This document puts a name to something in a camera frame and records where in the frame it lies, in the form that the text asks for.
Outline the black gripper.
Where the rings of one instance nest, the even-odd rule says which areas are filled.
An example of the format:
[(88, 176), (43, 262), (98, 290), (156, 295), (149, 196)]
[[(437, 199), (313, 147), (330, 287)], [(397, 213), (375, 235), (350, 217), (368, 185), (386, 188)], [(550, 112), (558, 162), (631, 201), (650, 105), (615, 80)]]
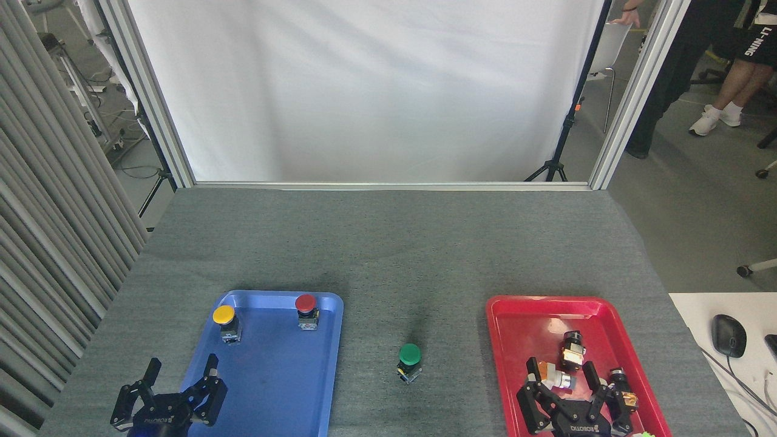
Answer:
[(583, 364), (586, 383), (592, 391), (589, 404), (566, 404), (541, 382), (535, 357), (526, 362), (528, 371), (516, 398), (530, 434), (551, 430), (552, 436), (625, 436), (634, 431), (631, 414), (635, 395), (622, 368), (610, 370), (611, 380), (599, 378), (594, 363)]
[[(122, 385), (110, 418), (111, 425), (131, 425), (129, 436), (186, 436), (192, 422), (214, 425), (228, 388), (217, 373), (219, 359), (209, 354), (202, 378), (183, 390), (182, 395), (154, 395), (161, 360), (150, 359), (144, 376)], [(134, 404), (144, 406), (133, 417)]]

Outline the person's hand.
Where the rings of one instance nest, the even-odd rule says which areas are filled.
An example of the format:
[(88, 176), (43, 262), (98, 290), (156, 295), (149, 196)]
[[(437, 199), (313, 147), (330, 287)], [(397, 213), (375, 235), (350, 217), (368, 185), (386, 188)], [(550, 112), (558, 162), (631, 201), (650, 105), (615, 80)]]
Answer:
[(616, 23), (619, 25), (627, 25), (627, 27), (640, 27), (640, 20), (639, 20), (639, 12), (638, 12), (639, 6), (628, 6), (626, 5), (622, 9), (622, 14), (619, 18), (614, 19), (613, 21), (610, 21), (610, 23)]

